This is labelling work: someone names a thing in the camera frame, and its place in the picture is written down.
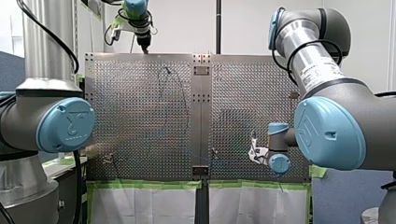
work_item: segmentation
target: perforated metal panel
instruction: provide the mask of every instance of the perforated metal panel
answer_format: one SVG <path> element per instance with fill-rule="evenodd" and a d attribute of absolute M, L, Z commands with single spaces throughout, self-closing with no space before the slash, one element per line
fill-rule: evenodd
<path fill-rule="evenodd" d="M 271 57 L 212 57 L 212 179 L 274 180 L 268 167 L 248 159 L 250 134 L 258 146 L 268 145 L 268 124 L 287 122 L 292 127 L 298 89 Z M 308 164 L 298 148 L 290 149 L 292 166 L 282 177 L 287 182 L 307 182 Z"/>
<path fill-rule="evenodd" d="M 270 57 L 207 59 L 201 71 L 192 55 L 87 55 L 86 98 L 97 117 L 89 179 L 191 180 L 201 163 L 211 179 L 276 180 L 248 159 L 250 133 L 266 146 L 270 122 L 292 126 L 297 88 Z M 308 181 L 297 148 L 290 159 L 282 181 Z"/>
<path fill-rule="evenodd" d="M 96 112 L 89 179 L 191 180 L 191 56 L 95 54 L 86 63 Z"/>

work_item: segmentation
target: white cloth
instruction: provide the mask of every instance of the white cloth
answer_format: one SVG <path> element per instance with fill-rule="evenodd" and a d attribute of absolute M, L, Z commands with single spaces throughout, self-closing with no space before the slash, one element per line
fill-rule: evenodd
<path fill-rule="evenodd" d="M 193 224 L 196 189 L 95 189 L 91 224 Z"/>
<path fill-rule="evenodd" d="M 210 189 L 210 223 L 306 224 L 307 190 Z"/>

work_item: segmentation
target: light blue joint cap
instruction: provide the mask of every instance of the light blue joint cap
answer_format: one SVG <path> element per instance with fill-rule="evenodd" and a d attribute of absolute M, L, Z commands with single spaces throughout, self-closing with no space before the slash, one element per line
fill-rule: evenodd
<path fill-rule="evenodd" d="M 273 135 L 277 133 L 283 133 L 289 129 L 288 123 L 270 123 L 268 125 L 268 134 Z"/>
<path fill-rule="evenodd" d="M 283 12 L 285 10 L 280 11 L 279 13 L 279 21 L 282 18 Z M 274 43 L 274 35 L 276 34 L 276 30 L 275 30 L 275 25 L 279 22 L 276 20 L 276 14 L 277 11 L 275 11 L 271 17 L 271 22 L 270 22 L 270 32 L 268 33 L 268 49 L 271 50 L 272 46 L 275 44 Z"/>
<path fill-rule="evenodd" d="M 71 152 L 80 149 L 91 137 L 95 115 L 91 105 L 77 97 L 64 99 L 41 119 L 35 140 L 46 152 Z"/>
<path fill-rule="evenodd" d="M 272 171 L 278 175 L 283 175 L 290 169 L 289 157 L 283 154 L 275 154 L 269 160 L 269 165 Z"/>
<path fill-rule="evenodd" d="M 148 8 L 148 0 L 124 0 L 124 4 L 128 9 L 128 13 L 135 16 L 141 16 L 145 14 Z"/>
<path fill-rule="evenodd" d="M 335 101 L 317 96 L 303 100 L 294 124 L 300 150 L 315 165 L 353 170 L 364 162 L 366 143 L 361 127 Z"/>

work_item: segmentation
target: wire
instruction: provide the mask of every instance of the wire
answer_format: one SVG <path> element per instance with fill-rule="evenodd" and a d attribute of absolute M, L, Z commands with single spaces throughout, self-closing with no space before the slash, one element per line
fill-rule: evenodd
<path fill-rule="evenodd" d="M 122 6 L 122 4 L 121 4 L 121 3 L 109 3 L 109 2 L 107 2 L 107 1 L 104 1 L 104 0 L 102 0 L 102 2 L 103 2 L 103 3 L 106 3 L 106 4 L 108 4 L 108 5 L 111 5 L 111 6 L 116 6 L 116 7 L 120 7 L 120 6 Z"/>
<path fill-rule="evenodd" d="M 134 33 L 134 36 L 132 37 L 132 44 L 131 44 L 131 49 L 129 50 L 130 53 L 132 53 L 132 50 L 134 49 L 134 37 L 136 34 Z"/>
<path fill-rule="evenodd" d="M 276 13 L 276 22 L 275 22 L 275 25 L 274 25 L 274 32 L 273 32 L 273 36 L 272 36 L 272 38 L 273 38 L 273 45 L 272 45 L 272 49 L 271 49 L 271 51 L 272 51 L 272 57 L 273 57 L 273 60 L 274 60 L 274 62 L 276 63 L 276 65 L 279 67 L 279 68 L 281 68 L 281 69 L 283 69 L 283 70 L 285 70 L 285 71 L 288 71 L 288 69 L 286 68 L 286 67 L 284 67 L 282 64 L 280 64 L 278 61 L 277 61 L 277 59 L 276 59 L 276 56 L 275 56 L 275 50 L 276 50 L 276 38 L 277 38 L 277 25 L 278 25 L 278 22 L 279 22 L 279 16 L 280 16 L 280 13 L 282 12 L 282 11 L 284 11 L 284 10 L 286 10 L 285 8 L 283 8 L 283 7 L 280 7 L 278 10 L 277 10 L 277 13 Z"/>
<path fill-rule="evenodd" d="M 81 171 L 81 161 L 79 159 L 78 150 L 73 152 L 73 156 L 76 163 L 76 176 L 77 176 L 77 201 L 76 201 L 76 210 L 75 216 L 73 220 L 73 224 L 79 223 L 79 215 L 81 213 L 81 198 L 82 198 L 82 171 Z"/>
<path fill-rule="evenodd" d="M 337 61 L 337 64 L 340 65 L 341 62 L 343 61 L 343 51 L 341 51 L 340 47 L 339 47 L 337 44 L 335 44 L 334 42 L 332 42 L 332 41 L 330 41 L 330 40 L 317 39 L 317 40 L 313 40 L 313 41 L 309 41 L 309 42 L 303 43 L 302 45 L 300 45 L 297 49 L 295 49 L 295 50 L 291 53 L 291 55 L 289 56 L 289 59 L 288 59 L 288 65 L 287 65 L 287 67 L 286 67 L 286 69 L 287 69 L 287 71 L 288 71 L 289 79 L 290 79 L 290 80 L 294 83 L 294 85 L 296 85 L 296 86 L 298 86 L 298 85 L 297 85 L 297 82 L 296 82 L 295 78 L 293 77 L 292 72 L 291 72 L 291 70 L 290 70 L 291 62 L 292 62 L 292 60 L 294 59 L 294 57 L 297 55 L 297 53 L 298 53 L 301 49 L 304 49 L 304 48 L 306 48 L 306 47 L 308 47 L 308 46 L 310 46 L 310 45 L 316 44 L 316 43 L 327 43 L 327 44 L 332 45 L 332 46 L 337 50 L 337 52 L 338 52 L 338 61 Z"/>
<path fill-rule="evenodd" d="M 15 100 L 16 100 L 16 95 L 11 94 L 11 95 L 2 99 L 2 102 L 0 103 L 0 107 L 3 107 L 3 106 L 8 105 L 12 102 L 15 102 Z"/>
<path fill-rule="evenodd" d="M 282 11 L 284 11 L 284 10 L 286 10 L 286 9 L 283 8 L 283 7 L 280 7 L 280 8 L 277 10 L 277 13 L 276 13 L 276 22 L 275 22 L 275 25 L 274 25 L 274 33 L 273 33 L 273 36 L 272 36 L 273 45 L 272 45 L 272 50 L 271 50 L 271 52 L 272 52 L 272 57 L 273 57 L 273 60 L 274 60 L 275 64 L 276 64 L 279 68 L 281 68 L 282 70 L 285 70 L 285 71 L 288 73 L 288 77 L 289 77 L 289 79 L 291 80 L 291 82 L 292 82 L 294 85 L 298 86 L 297 81 L 296 81 L 295 78 L 293 77 L 292 71 L 290 70 L 290 65 L 291 65 L 292 59 L 293 59 L 294 56 L 298 53 L 299 50 L 301 50 L 301 49 L 303 49 L 303 48 L 305 48 L 305 47 L 308 47 L 309 45 L 312 45 L 312 44 L 314 44 L 314 43 L 327 43 L 327 44 L 332 45 L 332 46 L 338 51 L 338 57 L 339 57 L 339 58 L 338 58 L 337 64 L 338 64 L 338 65 L 341 64 L 341 61 L 343 60 L 343 53 L 342 53 L 340 47 L 339 47 L 337 44 L 335 44 L 334 42 L 332 42 L 332 41 L 330 41 L 330 40 L 325 40 L 325 39 L 318 39 L 318 40 L 314 40 L 314 41 L 310 41 L 310 42 L 307 42 L 307 43 L 302 44 L 302 45 L 299 46 L 297 49 L 295 49 L 295 50 L 293 51 L 293 53 L 289 56 L 289 59 L 288 59 L 288 62 L 287 62 L 287 67 L 284 67 L 282 64 L 280 64 L 280 63 L 277 61 L 277 59 L 276 59 L 275 50 L 276 50 L 276 38 L 277 38 L 277 26 L 278 26 L 278 24 L 279 24 L 279 19 L 280 19 L 279 17 L 280 17 L 280 13 L 281 13 Z"/>
<path fill-rule="evenodd" d="M 139 19 L 139 20 L 132 20 L 131 18 L 125 17 L 124 15 L 122 15 L 123 12 L 123 8 L 120 8 L 118 10 L 118 16 L 120 16 L 121 18 L 125 19 L 126 21 L 129 22 L 129 24 L 131 26 L 133 26 L 134 28 L 146 28 L 148 26 L 152 26 L 154 27 L 154 22 L 152 20 L 152 14 L 150 11 L 147 10 L 147 16 L 145 18 Z M 136 25 L 134 24 L 135 22 L 144 22 L 144 25 Z"/>
<path fill-rule="evenodd" d="M 8 224 L 15 224 L 14 219 L 12 219 L 12 216 L 9 214 L 9 212 L 6 210 L 6 208 L 1 204 L 1 202 L 0 202 L 0 212 L 1 212 L 1 214 L 3 214 L 3 216 L 6 219 L 6 222 Z"/>
<path fill-rule="evenodd" d="M 61 48 L 64 49 L 64 51 L 66 51 L 66 53 L 69 56 L 70 60 L 72 60 L 72 62 L 74 62 L 74 74 L 76 74 L 78 72 L 78 69 L 79 69 L 79 63 L 78 63 L 78 58 L 76 57 L 74 52 L 62 41 L 61 38 L 59 38 L 49 28 L 47 28 L 45 25 L 43 25 L 37 19 L 37 17 L 32 13 L 30 8 L 28 6 L 26 6 L 26 4 L 22 0 L 16 0 L 16 1 L 17 1 L 18 6 L 20 7 L 20 9 L 22 10 L 22 12 L 26 16 L 28 16 L 32 21 L 34 21 L 35 24 L 37 24 L 39 27 L 41 27 L 41 29 L 43 29 L 52 39 L 54 39 L 55 42 L 57 44 L 59 44 L 59 46 L 61 46 Z"/>
<path fill-rule="evenodd" d="M 107 27 L 107 29 L 106 29 L 106 31 L 105 31 L 104 40 L 105 40 L 105 43 L 106 43 L 107 45 L 112 46 L 112 45 L 114 44 L 114 38 L 111 38 L 110 43 L 107 42 L 107 33 L 108 33 L 108 31 L 110 30 L 110 28 L 111 28 L 111 24 L 108 25 L 108 27 Z"/>
<path fill-rule="evenodd" d="M 384 96 L 396 96 L 396 91 L 385 91 L 377 93 L 375 96 L 377 97 L 384 97 Z"/>

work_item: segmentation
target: metal hole grid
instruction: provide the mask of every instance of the metal hole grid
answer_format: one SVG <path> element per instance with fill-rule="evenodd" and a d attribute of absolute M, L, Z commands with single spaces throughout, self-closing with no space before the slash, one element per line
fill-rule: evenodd
<path fill-rule="evenodd" d="M 95 60 L 92 73 L 89 179 L 191 180 L 190 62 Z"/>
<path fill-rule="evenodd" d="M 98 152 L 90 160 L 88 178 L 191 180 L 191 157 L 199 155 L 189 149 L 190 120 L 185 131 L 191 113 L 192 59 L 165 61 L 168 56 L 161 55 L 160 61 L 129 56 L 116 60 L 119 57 L 88 61 L 92 78 L 87 80 L 92 86 L 87 93 L 97 116 L 94 142 Z M 211 179 L 277 180 L 268 168 L 248 159 L 250 132 L 254 129 L 259 146 L 266 146 L 268 124 L 279 121 L 292 126 L 299 99 L 289 98 L 297 89 L 272 59 L 258 59 L 260 63 L 250 63 L 248 57 L 240 56 L 238 62 L 221 63 L 215 57 L 210 65 Z M 179 74 L 188 114 L 177 76 L 168 76 L 166 68 Z M 212 148 L 217 155 L 211 154 Z M 292 168 L 281 181 L 308 182 L 308 163 L 298 148 L 290 150 L 290 159 Z"/>
<path fill-rule="evenodd" d="M 258 146 L 268 145 L 268 124 L 287 122 L 299 99 L 297 88 L 274 63 L 212 62 L 211 179 L 277 180 L 268 167 L 248 159 L 255 130 Z M 308 163 L 298 148 L 290 149 L 290 171 L 282 182 L 309 182 Z"/>

